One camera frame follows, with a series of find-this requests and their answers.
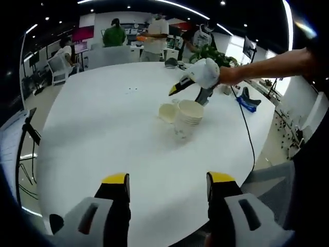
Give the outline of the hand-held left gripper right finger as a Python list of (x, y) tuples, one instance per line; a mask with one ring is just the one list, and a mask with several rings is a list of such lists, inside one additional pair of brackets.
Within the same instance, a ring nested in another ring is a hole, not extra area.
[(272, 210), (242, 193), (226, 173), (207, 173), (208, 218), (214, 246), (288, 246), (293, 232), (275, 222)]

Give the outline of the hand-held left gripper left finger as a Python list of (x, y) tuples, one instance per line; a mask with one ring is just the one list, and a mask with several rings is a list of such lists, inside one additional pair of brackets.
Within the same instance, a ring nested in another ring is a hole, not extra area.
[(54, 246), (127, 246), (130, 176), (104, 178), (93, 197), (86, 197), (64, 217), (52, 215)]

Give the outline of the person's right hand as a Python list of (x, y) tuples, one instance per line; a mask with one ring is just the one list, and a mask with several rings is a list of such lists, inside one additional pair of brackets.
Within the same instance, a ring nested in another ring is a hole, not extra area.
[(219, 84), (237, 85), (243, 80), (243, 75), (238, 67), (220, 67)]

